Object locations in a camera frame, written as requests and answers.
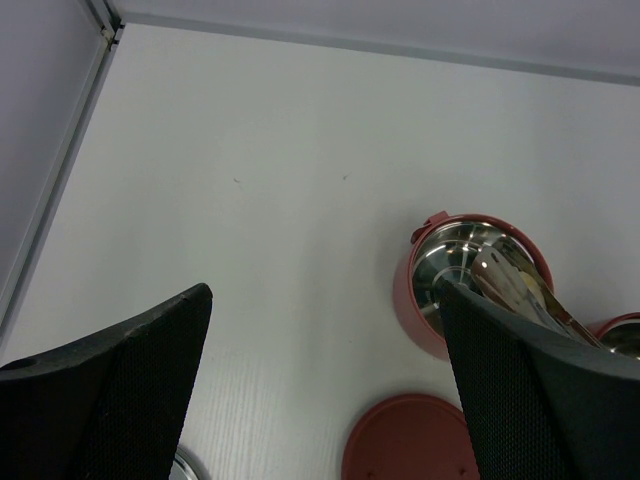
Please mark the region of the round bun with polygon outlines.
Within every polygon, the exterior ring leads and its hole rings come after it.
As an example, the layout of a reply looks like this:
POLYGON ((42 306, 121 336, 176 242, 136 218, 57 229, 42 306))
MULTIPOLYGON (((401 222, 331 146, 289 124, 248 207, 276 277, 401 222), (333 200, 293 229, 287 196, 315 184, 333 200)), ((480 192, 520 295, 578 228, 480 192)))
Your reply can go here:
POLYGON ((536 298, 537 302, 543 308, 545 308, 546 307, 546 301, 544 299, 541 287, 538 284, 538 282, 536 281, 536 279, 534 277, 532 277, 531 275, 529 275, 525 271, 519 271, 519 275, 520 275, 521 279, 524 281, 524 283, 526 284, 526 286, 529 289, 529 291, 536 298))

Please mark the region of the metal tongs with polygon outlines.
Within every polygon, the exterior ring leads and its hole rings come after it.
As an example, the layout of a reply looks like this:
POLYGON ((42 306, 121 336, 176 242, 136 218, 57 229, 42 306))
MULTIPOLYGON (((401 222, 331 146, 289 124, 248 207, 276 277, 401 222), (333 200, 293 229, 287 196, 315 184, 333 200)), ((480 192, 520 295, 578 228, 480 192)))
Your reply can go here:
POLYGON ((543 308, 521 279, 519 271, 491 246, 482 247, 471 266, 475 284, 494 303, 555 333, 602 348, 594 335, 563 309, 547 285, 538 282, 546 301, 543 308))

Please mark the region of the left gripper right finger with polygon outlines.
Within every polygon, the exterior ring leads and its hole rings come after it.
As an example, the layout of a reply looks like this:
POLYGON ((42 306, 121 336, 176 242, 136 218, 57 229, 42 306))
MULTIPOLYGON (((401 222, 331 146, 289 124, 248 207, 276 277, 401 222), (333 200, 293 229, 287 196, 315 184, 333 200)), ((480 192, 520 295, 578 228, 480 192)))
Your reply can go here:
POLYGON ((483 479, 636 479, 639 363, 444 281, 439 310, 483 479))

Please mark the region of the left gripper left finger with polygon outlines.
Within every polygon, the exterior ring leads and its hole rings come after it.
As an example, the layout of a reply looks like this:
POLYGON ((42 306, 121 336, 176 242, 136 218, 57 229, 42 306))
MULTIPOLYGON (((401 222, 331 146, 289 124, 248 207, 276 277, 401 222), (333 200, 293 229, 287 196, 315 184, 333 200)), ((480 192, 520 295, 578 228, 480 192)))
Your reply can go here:
POLYGON ((4 479, 167 479, 212 311, 196 284, 1 369, 4 479))

